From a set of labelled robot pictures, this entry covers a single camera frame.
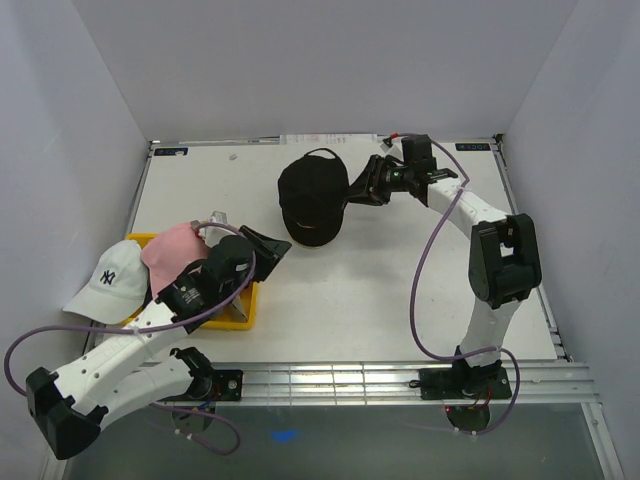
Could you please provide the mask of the beige baseball cap black R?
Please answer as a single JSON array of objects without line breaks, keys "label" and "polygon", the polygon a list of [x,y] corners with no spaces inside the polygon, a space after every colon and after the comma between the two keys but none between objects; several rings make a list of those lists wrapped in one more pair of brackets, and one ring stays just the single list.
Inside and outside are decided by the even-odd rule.
[{"label": "beige baseball cap black R", "polygon": [[249,315],[244,307],[240,295],[235,297],[231,303],[224,307],[219,316],[221,321],[245,324],[249,320]]}]

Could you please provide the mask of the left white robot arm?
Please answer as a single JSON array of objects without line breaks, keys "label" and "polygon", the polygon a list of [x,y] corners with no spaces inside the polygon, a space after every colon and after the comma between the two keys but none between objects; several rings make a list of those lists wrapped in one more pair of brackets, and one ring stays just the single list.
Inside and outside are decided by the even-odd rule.
[{"label": "left white robot arm", "polygon": [[[194,347],[175,342],[199,329],[251,283],[268,278],[291,244],[241,226],[227,227],[203,257],[178,268],[156,298],[129,323],[80,358],[25,380],[31,418],[59,460],[86,450],[109,425],[165,398],[201,399],[216,371]],[[165,348],[169,358],[147,360]]]}]

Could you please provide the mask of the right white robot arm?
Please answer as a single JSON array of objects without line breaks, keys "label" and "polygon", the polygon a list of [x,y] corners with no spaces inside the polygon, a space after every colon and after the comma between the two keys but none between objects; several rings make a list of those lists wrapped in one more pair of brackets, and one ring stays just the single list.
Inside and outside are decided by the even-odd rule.
[{"label": "right white robot arm", "polygon": [[440,362],[411,382],[424,400],[511,399],[514,394],[502,365],[509,325],[523,301],[542,280],[535,225],[527,214],[498,209],[469,190],[461,163],[440,167],[433,154],[440,143],[422,134],[392,134],[387,150],[372,155],[349,188],[352,204],[382,206],[394,193],[407,193],[440,214],[426,246],[433,247],[445,224],[469,241],[468,281],[475,296],[466,334],[451,356],[428,352]]}]

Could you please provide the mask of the black baseball cap gold R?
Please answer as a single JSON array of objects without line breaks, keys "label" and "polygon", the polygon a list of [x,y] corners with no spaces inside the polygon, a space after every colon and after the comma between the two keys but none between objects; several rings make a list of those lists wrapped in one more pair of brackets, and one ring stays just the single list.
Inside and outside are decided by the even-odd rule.
[{"label": "black baseball cap gold R", "polygon": [[321,147],[306,152],[282,171],[277,188],[283,222],[293,240],[323,245],[338,235],[349,178],[333,150]]}]

